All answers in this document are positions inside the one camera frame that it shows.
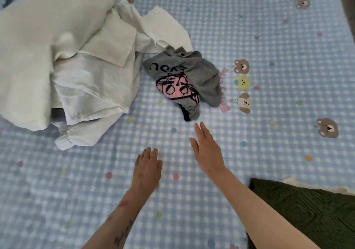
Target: forearm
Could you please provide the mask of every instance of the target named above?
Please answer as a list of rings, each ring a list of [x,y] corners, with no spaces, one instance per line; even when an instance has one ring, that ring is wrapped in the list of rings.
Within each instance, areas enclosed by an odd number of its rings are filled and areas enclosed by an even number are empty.
[[[147,197],[127,191],[116,209],[82,249],[122,249]]]
[[[319,249],[228,169],[213,178],[258,249]]]

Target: blue checkered sheet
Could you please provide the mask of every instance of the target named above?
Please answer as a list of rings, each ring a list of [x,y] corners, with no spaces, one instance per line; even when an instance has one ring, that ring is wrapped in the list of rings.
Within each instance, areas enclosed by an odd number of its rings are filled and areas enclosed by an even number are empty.
[[[166,9],[220,69],[224,98],[218,108],[202,102],[200,120],[241,181],[295,175],[306,184],[355,189],[353,39],[340,0],[306,1],[136,0],[135,6],[142,15],[155,5]],[[250,64],[250,113],[236,104],[243,80],[233,69],[240,59]],[[324,136],[319,118],[335,123],[321,120],[331,125]],[[328,137],[336,127],[339,136]],[[30,132],[0,120],[2,249],[80,248],[129,189],[135,158],[147,146],[158,148],[163,176],[126,248],[246,249],[238,217],[195,162],[193,122],[144,71],[130,113],[95,146],[60,151],[58,135],[54,127]]]

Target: pile of laundry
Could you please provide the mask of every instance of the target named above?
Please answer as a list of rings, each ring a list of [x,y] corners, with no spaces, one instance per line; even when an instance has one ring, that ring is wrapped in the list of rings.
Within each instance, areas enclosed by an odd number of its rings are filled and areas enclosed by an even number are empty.
[[[0,12],[0,114],[16,126],[59,128],[61,150],[92,146],[128,113],[144,62],[158,90],[198,118],[220,103],[219,72],[187,31],[155,6],[126,0],[17,0]]]

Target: yellow cartoon face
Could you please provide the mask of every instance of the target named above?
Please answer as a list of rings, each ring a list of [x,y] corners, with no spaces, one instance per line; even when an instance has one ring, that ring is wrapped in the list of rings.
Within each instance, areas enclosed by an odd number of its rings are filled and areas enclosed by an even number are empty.
[[[250,81],[246,75],[242,75],[234,80],[235,88],[239,88],[242,91],[246,91],[250,88]]]

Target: pink dot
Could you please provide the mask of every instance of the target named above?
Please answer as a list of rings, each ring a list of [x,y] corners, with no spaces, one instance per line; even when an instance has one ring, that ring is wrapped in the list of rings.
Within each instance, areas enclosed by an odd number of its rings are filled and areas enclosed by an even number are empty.
[[[112,172],[106,173],[106,179],[111,179],[112,178]]]

